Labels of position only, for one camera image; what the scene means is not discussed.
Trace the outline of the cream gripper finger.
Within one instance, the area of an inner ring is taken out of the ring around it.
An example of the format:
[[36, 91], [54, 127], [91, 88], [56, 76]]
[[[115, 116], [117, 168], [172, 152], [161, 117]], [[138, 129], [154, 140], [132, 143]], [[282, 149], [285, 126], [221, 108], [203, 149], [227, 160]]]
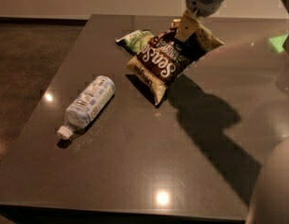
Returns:
[[175, 38], [185, 43], [195, 34], [199, 27], [200, 21], [197, 18], [197, 13], [186, 9], [177, 27]]

